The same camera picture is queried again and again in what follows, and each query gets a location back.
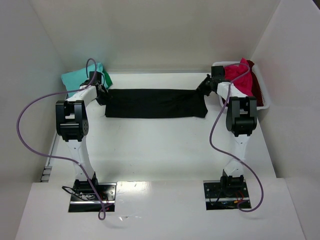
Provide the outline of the black t shirt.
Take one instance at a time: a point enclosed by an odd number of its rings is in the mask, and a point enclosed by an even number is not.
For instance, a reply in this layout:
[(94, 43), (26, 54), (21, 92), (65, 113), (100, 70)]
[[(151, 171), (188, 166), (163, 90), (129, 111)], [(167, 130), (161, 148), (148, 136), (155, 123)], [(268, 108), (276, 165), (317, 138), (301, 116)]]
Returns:
[(186, 89), (111, 89), (105, 105), (107, 118), (205, 118), (204, 95)]

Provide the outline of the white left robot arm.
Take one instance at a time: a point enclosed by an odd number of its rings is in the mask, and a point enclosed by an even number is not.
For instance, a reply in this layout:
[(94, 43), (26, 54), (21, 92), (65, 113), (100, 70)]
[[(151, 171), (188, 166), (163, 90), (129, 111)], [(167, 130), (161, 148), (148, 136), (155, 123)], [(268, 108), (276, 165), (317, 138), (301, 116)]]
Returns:
[(89, 195), (99, 183), (87, 149), (86, 137), (89, 133), (89, 120), (86, 107), (107, 92), (103, 86), (102, 74), (91, 71), (72, 97), (59, 100), (55, 104), (56, 131), (66, 142), (71, 153), (75, 170), (75, 181), (71, 192), (79, 199)]

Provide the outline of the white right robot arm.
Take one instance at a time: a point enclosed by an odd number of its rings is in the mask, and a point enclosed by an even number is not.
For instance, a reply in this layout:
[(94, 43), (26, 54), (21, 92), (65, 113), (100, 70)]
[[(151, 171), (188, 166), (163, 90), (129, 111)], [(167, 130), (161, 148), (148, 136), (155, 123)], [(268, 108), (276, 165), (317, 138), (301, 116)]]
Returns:
[(250, 67), (244, 63), (233, 63), (231, 66), (245, 67), (245, 72), (233, 80), (226, 78), (226, 67), (213, 65), (211, 74), (198, 87), (205, 95), (214, 92), (225, 99), (221, 111), (227, 108), (226, 128), (234, 136), (232, 153), (214, 147), (220, 153), (230, 157), (222, 170), (220, 193), (231, 196), (242, 190), (245, 182), (244, 168), (250, 169), (245, 154), (250, 136), (257, 127), (257, 100), (254, 96), (243, 93), (235, 86), (235, 82), (250, 73)]

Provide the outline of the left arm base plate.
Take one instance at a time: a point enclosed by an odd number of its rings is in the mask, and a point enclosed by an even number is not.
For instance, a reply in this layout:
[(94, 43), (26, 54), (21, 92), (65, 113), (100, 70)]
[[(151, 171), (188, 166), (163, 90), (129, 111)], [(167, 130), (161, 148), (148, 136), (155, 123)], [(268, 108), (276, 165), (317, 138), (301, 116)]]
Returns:
[[(74, 183), (73, 187), (63, 186), (65, 192), (70, 194), (69, 213), (99, 212), (101, 203), (88, 183), (80, 185)], [(101, 198), (106, 212), (115, 211), (116, 183), (98, 183), (95, 189)]]

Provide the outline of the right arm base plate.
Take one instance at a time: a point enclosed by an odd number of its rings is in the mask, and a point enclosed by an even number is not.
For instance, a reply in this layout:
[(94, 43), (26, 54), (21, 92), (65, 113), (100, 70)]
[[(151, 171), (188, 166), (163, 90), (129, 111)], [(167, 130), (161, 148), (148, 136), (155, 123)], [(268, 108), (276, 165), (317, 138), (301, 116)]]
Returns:
[(247, 184), (242, 186), (221, 187), (220, 181), (203, 182), (206, 210), (234, 210), (239, 204), (241, 209), (252, 208)]

